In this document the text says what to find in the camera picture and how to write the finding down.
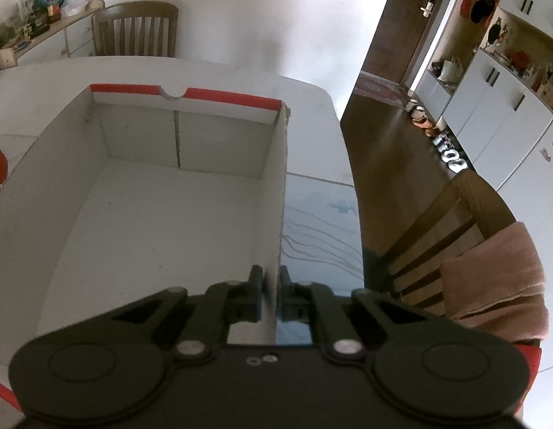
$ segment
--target door handle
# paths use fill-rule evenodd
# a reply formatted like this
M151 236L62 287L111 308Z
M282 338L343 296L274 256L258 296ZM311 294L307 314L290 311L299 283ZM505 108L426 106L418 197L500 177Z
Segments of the door handle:
M495 71L496 69L493 68L493 70L491 71L491 74L489 74L489 77L487 77L487 84L489 83L489 80L491 80L491 77L493 77L493 74L495 74Z
M500 76L500 71L497 73L496 77L493 79L493 81L491 82L491 87L494 87L496 82L497 82L497 79L499 78Z
M524 98L526 97L526 95L523 95L522 98L519 100L519 102L517 103L516 107L515 107L515 111L518 111L520 106L523 104L524 102Z
M435 0L428 0L425 8L420 8L423 11L423 17L429 18L433 13L433 8L435 6Z

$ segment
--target silver bolt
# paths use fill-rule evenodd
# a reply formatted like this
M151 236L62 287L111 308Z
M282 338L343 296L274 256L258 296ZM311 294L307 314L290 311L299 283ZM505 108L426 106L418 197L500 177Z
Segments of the silver bolt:
M206 348L205 344L199 340L183 340L176 346L179 353L189 356L201 355Z
M263 364L263 361L256 356L249 356L245 362L250 366L260 366Z
M333 347L341 355L356 355L362 351L363 345L357 340L342 339L335 342Z
M266 363L275 363L278 361L277 355L264 355L263 361Z

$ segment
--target wooden chair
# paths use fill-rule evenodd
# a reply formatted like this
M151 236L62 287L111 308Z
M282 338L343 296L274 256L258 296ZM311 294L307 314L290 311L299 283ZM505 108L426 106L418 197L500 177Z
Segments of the wooden chair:
M478 174L471 170L461 171L451 182L449 182L427 210L412 224L412 226L399 238L393 246L379 259L377 267L381 271L390 271L390 265L395 263L402 255L412 248L427 232L434 227L444 216L447 215L456 205L461 204L467 209L470 217L467 221L458 225L449 234L430 246L413 261L407 262L403 268L391 274L392 285L390 292L399 299L425 288L441 278L439 268L427 275L415 280L411 285L401 290L395 288L394 281L420 268L443 250L450 247L461 236L472 227L477 226L484 240L489 239L507 226L516 221L513 213L510 212L506 203L499 194ZM373 276L377 270L370 269L364 273L364 283L368 288L377 285L377 279ZM418 308L433 308L444 302L443 292L439 291L414 306Z
M178 15L179 10L175 6L162 1L120 3L97 11L92 17L96 56L126 55L126 39L129 41L127 55L164 56L164 20L167 19L169 22L166 56L175 57ZM140 18L140 23L139 32L136 34L137 18ZM146 30L146 18L151 18L149 34ZM159 19L157 43L155 43L156 19ZM115 36L116 25L119 26L117 40Z

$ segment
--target pink cloth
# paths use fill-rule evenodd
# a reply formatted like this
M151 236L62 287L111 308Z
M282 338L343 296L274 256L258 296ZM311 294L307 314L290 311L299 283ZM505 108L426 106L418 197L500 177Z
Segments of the pink cloth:
M445 261L440 271L448 318L509 341L546 337L544 271L523 223Z

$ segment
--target cardboard box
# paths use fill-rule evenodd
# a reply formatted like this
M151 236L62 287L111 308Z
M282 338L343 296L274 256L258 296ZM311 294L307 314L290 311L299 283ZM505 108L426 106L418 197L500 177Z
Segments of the cardboard box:
M202 294L263 266L275 291L287 108L211 90L97 84L54 119L0 194L0 382L26 341L170 286ZM276 319L231 328L268 343Z

